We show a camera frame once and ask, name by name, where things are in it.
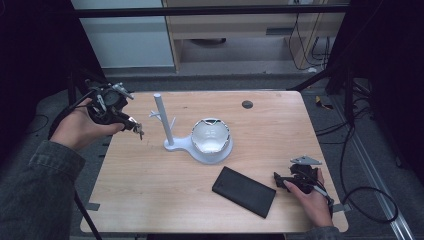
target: white stand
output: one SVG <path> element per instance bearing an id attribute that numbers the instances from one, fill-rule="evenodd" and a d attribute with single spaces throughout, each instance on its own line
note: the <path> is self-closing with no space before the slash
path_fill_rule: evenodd
<path id="1" fill-rule="evenodd" d="M 159 112 L 151 111 L 150 117 L 156 116 L 163 124 L 163 128 L 165 129 L 166 140 L 163 144 L 166 150 L 170 152 L 174 151 L 186 151 L 188 152 L 194 159 L 204 164 L 217 164 L 225 160 L 228 155 L 230 155 L 231 150 L 233 149 L 233 140 L 230 136 L 228 140 L 228 146 L 221 152 L 205 154 L 197 150 L 197 148 L 193 145 L 191 140 L 191 134 L 186 136 L 185 138 L 176 138 L 172 135 L 172 127 L 174 126 L 175 118 L 173 119 L 171 126 L 168 123 L 168 118 L 166 116 L 165 106 L 163 105 L 162 97 L 159 93 L 154 94 L 156 106 L 158 107 Z"/>

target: hand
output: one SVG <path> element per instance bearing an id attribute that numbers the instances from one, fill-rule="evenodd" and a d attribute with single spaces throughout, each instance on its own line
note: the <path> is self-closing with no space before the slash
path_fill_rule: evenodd
<path id="1" fill-rule="evenodd" d="M 324 184 L 321 169 L 318 169 L 318 180 Z M 321 193 L 313 190 L 311 193 L 305 194 L 291 182 L 284 181 L 284 184 L 300 201 L 306 215 L 308 215 L 315 227 L 334 226 L 328 209 L 327 199 Z"/>
<path id="2" fill-rule="evenodd" d="M 79 106 L 87 105 L 91 99 L 85 99 Z M 100 125 L 91 120 L 87 108 L 76 108 L 65 117 L 53 133 L 50 141 L 62 144 L 73 150 L 82 149 L 97 138 L 113 135 L 124 129 L 124 124 Z"/>

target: white bowl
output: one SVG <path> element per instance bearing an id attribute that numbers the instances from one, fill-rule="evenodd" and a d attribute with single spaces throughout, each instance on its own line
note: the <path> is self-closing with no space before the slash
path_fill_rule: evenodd
<path id="1" fill-rule="evenodd" d="M 191 133 L 191 141 L 196 149 L 208 155 L 223 151 L 230 139 L 230 129 L 217 118 L 205 118 L 198 121 Z"/>

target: sleeve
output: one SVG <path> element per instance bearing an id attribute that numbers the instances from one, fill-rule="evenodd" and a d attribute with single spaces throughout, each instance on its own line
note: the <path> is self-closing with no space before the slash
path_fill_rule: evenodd
<path id="1" fill-rule="evenodd" d="M 69 239 L 74 183 L 85 160 L 73 150 L 44 141 L 28 167 L 0 196 L 4 239 Z"/>
<path id="2" fill-rule="evenodd" d="M 342 234 L 336 227 L 313 228 L 305 233 L 305 240 L 341 240 Z"/>

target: wooden table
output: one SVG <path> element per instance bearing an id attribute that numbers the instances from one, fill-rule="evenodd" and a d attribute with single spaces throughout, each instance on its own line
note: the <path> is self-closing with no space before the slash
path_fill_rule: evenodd
<path id="1" fill-rule="evenodd" d="M 276 187 L 273 173 L 290 176 L 290 159 L 308 155 L 323 161 L 325 186 L 339 202 L 320 146 L 298 92 L 167 92 L 161 93 L 173 135 L 185 137 L 202 118 L 215 117 L 230 128 L 234 147 L 217 165 L 204 165 L 187 152 L 168 152 L 153 92 L 136 93 L 125 113 L 143 124 L 145 135 L 120 132 L 111 141 L 89 211 L 100 232 L 143 233 L 281 233 L 311 228 L 299 202 Z M 253 102 L 245 109 L 242 102 Z M 212 192 L 224 166 L 277 190 L 266 219 Z M 335 225 L 346 231 L 344 213 Z M 83 220 L 83 231 L 90 228 Z"/>

